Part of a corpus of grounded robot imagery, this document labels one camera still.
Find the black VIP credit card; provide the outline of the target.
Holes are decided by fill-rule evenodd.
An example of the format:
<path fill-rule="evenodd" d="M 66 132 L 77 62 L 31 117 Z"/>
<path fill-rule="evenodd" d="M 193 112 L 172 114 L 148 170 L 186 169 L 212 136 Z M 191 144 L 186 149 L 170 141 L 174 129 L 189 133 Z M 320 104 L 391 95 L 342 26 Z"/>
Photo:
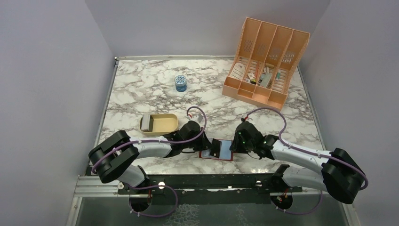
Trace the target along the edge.
<path fill-rule="evenodd" d="M 212 146 L 210 149 L 210 155 L 216 158 L 220 158 L 222 142 L 217 139 L 212 140 Z"/>

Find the red leather card holder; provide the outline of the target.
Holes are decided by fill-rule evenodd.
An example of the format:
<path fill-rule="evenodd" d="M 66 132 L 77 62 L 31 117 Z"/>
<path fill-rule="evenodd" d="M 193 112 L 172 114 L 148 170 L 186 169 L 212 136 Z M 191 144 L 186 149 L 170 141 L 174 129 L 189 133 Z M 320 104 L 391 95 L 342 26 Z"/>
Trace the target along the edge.
<path fill-rule="evenodd" d="M 210 138 L 209 141 L 211 143 L 210 149 L 200 151 L 200 158 L 217 161 L 233 161 L 233 152 L 230 150 L 232 140 Z"/>

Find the beige oval tray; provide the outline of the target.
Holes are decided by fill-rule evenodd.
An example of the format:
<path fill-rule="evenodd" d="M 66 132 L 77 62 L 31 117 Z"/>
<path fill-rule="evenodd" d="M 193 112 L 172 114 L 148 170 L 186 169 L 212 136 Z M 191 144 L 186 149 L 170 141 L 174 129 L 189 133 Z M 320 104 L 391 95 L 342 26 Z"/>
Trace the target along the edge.
<path fill-rule="evenodd" d="M 165 135 L 178 129 L 178 118 L 172 113 L 151 114 L 154 119 L 152 132 L 143 132 L 147 136 Z"/>

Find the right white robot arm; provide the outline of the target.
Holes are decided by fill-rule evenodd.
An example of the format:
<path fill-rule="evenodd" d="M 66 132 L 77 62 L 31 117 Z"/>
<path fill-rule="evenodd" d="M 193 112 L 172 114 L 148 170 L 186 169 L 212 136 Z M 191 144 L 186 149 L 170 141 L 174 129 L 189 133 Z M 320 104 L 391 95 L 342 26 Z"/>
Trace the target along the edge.
<path fill-rule="evenodd" d="M 289 145 L 280 136 L 262 135 L 248 121 L 236 128 L 230 150 L 254 152 L 261 159 L 298 165 L 298 168 L 288 167 L 271 179 L 272 187 L 279 192 L 289 187 L 308 187 L 326 191 L 337 201 L 352 204 L 366 184 L 363 170 L 344 149 L 336 148 L 331 152 Z"/>

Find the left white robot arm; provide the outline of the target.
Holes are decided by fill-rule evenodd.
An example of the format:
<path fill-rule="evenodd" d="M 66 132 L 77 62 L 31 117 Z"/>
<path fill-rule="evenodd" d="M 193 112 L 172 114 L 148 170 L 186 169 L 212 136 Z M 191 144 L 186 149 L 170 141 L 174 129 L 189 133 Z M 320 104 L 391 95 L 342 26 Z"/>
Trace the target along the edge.
<path fill-rule="evenodd" d="M 179 130 L 160 137 L 131 140 L 126 131 L 120 130 L 92 149 L 88 157 L 93 165 L 92 173 L 98 175 L 102 183 L 118 180 L 140 194 L 146 191 L 149 177 L 141 166 L 132 164 L 134 160 L 169 158 L 184 150 L 197 152 L 211 146 L 204 128 L 190 120 Z"/>

